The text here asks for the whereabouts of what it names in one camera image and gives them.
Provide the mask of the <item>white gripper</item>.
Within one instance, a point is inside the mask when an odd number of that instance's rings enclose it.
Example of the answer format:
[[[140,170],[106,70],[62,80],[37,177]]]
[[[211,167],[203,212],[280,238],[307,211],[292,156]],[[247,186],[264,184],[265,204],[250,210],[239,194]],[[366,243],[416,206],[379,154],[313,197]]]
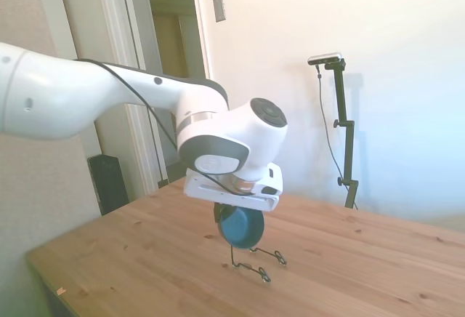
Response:
[[[191,198],[214,203],[214,220],[219,225],[232,213],[232,206],[271,212],[283,192],[283,176],[278,165],[270,163],[263,178],[246,182],[233,174],[210,176],[187,170],[184,192]]]

